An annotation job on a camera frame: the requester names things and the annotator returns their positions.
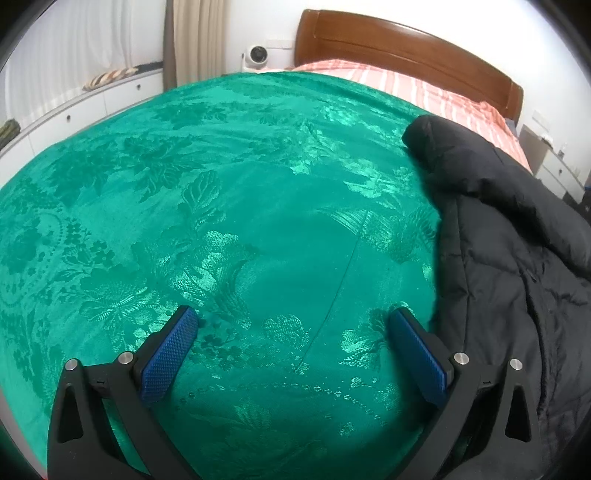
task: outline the striped cushion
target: striped cushion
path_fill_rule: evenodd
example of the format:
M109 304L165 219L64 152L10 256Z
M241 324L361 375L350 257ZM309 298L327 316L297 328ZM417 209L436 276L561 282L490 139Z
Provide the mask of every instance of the striped cushion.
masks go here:
M101 73L94 77L91 81L84 85L84 90L90 92L108 83L116 82L117 80L123 80L124 78L131 77L138 71L137 68L130 67L128 69L113 70L112 72Z

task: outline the metal screw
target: metal screw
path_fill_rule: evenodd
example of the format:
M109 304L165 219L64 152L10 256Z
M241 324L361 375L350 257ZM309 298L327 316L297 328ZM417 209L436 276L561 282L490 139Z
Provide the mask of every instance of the metal screw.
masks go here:
M512 366L514 370L521 370L523 368L521 361L516 358L512 358L509 365Z
M456 353L453 356L453 359L460 365L466 365L470 361L470 357L468 357L464 352Z
M117 357L117 361L120 364L124 364L124 365L127 365L128 363L130 363L133 359L134 359L134 354L131 352L123 352L122 354L120 354Z
M71 372L72 370L74 370L76 367L78 366L78 360L76 360L75 358L70 358L67 362L66 365L64 366L66 370L68 370L69 372Z

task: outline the green satin bedspread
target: green satin bedspread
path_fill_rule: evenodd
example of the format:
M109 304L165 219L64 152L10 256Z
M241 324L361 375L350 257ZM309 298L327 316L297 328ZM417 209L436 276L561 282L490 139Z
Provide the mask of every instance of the green satin bedspread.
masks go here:
M434 309L439 217L401 141L423 113L237 74L29 163L0 190L0 385L38 457L64 362L189 304L215 315L154 411L204 479L384 478L430 411L384 332L391 306Z

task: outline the wall switch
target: wall switch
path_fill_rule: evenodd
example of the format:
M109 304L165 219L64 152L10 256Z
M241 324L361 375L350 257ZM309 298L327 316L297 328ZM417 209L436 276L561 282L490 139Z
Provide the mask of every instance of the wall switch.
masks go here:
M539 113L539 111L534 110L534 113L531 114L531 118L533 119L534 122L536 122L537 124L541 125L541 127L546 130L547 132L550 131L550 122L548 120L546 120L546 118L544 117L544 115L542 115L541 113Z
M265 46L270 49L291 50L294 47L296 41L289 40L287 38L268 38L265 43Z

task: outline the white cabinet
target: white cabinet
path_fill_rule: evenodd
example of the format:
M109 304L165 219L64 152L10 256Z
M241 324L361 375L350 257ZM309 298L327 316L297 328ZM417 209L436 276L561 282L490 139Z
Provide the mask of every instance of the white cabinet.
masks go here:
M540 167L540 169L535 174L535 178L541 180L546 188L554 193L558 198L564 197L566 189L545 167Z
M552 193L562 198L568 192L577 203L583 200L585 190L581 182L564 161L558 158L554 151L527 125L521 129L519 143L535 177L540 179Z
M105 101L100 93L63 109L29 133L35 155L98 122L106 114Z
M0 152L0 155L0 189L35 156L27 135L8 147L8 150Z
M162 91L162 71L158 70L106 85L56 108L0 151L0 188L47 147Z
M129 81L103 92L107 115L117 113L162 92L162 73L154 73L137 79L132 77Z
M579 203L583 200L584 188L577 177L560 160L554 152L549 151L544 157L542 168L546 168L552 176L566 189L567 192Z

